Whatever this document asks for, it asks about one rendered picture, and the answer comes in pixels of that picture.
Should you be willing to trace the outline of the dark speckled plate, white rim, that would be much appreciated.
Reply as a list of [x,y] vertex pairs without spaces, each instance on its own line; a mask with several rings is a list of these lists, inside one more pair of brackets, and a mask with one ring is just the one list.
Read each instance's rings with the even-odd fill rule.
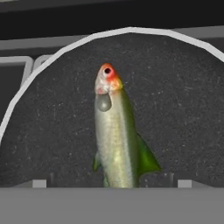
[[143,186],[166,186],[167,172],[224,186],[224,52],[174,31],[129,28],[68,45],[33,72],[0,124],[0,187],[53,172],[58,187],[99,187],[94,84],[112,64],[136,127],[161,170]]

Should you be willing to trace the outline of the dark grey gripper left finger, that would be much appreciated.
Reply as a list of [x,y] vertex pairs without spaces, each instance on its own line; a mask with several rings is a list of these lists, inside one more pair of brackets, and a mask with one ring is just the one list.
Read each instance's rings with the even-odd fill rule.
[[54,186],[54,173],[50,172],[48,174],[40,175],[32,180],[26,181],[22,184],[15,185],[15,188],[47,188]]

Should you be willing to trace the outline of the silver green fish, red head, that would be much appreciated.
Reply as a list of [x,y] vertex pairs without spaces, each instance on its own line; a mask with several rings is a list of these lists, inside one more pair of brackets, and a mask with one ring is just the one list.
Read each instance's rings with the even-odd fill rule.
[[101,65],[94,83],[94,121],[97,152],[93,169],[103,169],[103,184],[136,188],[139,179],[161,166],[137,132],[130,98],[116,69]]

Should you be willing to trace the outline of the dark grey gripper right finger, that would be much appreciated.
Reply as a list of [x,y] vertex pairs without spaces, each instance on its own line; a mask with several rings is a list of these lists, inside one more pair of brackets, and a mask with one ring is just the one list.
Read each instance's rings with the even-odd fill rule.
[[196,175],[192,172],[167,172],[166,177],[168,178],[169,186],[174,188],[211,188],[210,185],[197,181]]

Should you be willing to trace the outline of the dark panel with pale frame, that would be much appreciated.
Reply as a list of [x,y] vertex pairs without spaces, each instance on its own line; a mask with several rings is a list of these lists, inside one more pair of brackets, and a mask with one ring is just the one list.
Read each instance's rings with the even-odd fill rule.
[[29,56],[0,57],[0,122],[11,99],[30,75],[32,66],[33,59]]

